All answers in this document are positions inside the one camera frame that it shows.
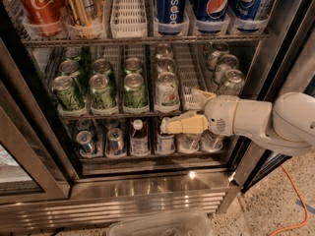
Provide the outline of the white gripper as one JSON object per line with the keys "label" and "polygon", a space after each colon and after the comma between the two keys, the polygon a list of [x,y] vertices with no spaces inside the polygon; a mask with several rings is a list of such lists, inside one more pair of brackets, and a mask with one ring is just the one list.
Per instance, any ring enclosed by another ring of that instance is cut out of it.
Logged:
{"label": "white gripper", "polygon": [[164,117],[159,126],[160,131],[163,134],[202,134],[209,128],[216,135],[232,136],[239,98],[232,95],[217,96],[197,88],[192,88],[191,93],[200,108],[204,108],[205,115],[188,111],[176,117]]}

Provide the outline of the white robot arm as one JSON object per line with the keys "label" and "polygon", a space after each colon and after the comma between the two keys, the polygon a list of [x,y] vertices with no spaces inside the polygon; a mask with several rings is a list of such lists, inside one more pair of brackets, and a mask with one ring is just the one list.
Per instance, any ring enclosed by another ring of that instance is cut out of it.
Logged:
{"label": "white robot arm", "polygon": [[315,147],[315,99],[288,92],[273,103],[192,90],[201,114],[185,112],[163,118],[164,134],[201,134],[206,130],[250,139],[256,145],[288,156],[303,155]]}

